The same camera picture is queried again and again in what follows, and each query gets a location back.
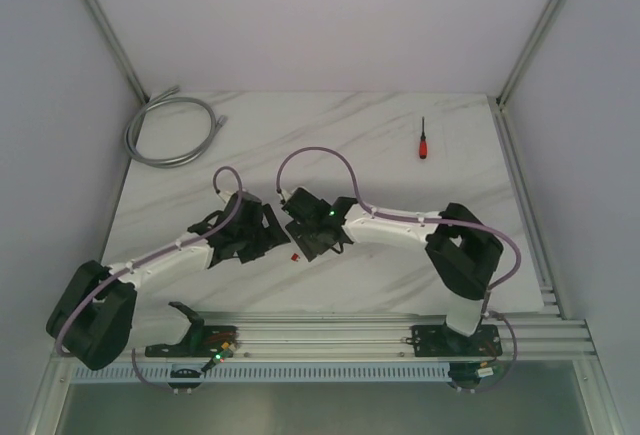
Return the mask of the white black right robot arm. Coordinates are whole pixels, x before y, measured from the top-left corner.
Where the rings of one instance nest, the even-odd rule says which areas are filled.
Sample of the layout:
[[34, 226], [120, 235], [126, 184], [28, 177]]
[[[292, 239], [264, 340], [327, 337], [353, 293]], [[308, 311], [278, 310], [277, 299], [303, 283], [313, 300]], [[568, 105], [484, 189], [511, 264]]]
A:
[[423, 252], [451, 297], [443, 329], [444, 345], [464, 354], [478, 342], [478, 327], [491, 279], [504, 247], [498, 237], [463, 205], [451, 203], [440, 213], [412, 215], [366, 211], [352, 197], [332, 204], [299, 187], [280, 194], [291, 221], [285, 230], [307, 260], [344, 246], [378, 244]]

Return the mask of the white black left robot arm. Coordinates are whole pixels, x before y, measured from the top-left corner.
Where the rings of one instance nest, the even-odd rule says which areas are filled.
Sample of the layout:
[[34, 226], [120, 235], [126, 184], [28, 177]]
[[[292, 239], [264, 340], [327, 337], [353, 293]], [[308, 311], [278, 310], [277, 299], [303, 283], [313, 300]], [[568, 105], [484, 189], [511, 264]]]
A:
[[255, 261], [289, 241], [270, 205], [238, 191], [223, 209], [149, 254], [111, 265], [95, 260], [80, 265], [46, 331], [59, 355], [74, 357], [91, 370], [137, 348], [159, 346], [182, 357], [206, 353], [205, 322], [198, 312], [171, 301], [146, 314], [137, 306], [139, 299], [227, 260]]

